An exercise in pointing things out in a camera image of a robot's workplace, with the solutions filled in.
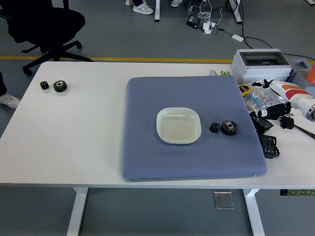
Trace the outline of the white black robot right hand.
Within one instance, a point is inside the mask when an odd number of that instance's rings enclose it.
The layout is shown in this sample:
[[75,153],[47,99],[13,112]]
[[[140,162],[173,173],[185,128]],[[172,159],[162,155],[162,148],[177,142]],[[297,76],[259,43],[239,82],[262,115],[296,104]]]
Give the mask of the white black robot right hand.
[[263,80],[253,83],[264,89],[270,88],[274,93],[286,100],[286,103],[277,104],[266,109],[251,112],[251,117],[277,119],[290,113],[291,108],[299,109],[302,115],[310,120],[315,120],[315,99],[304,89],[297,85],[279,80]]

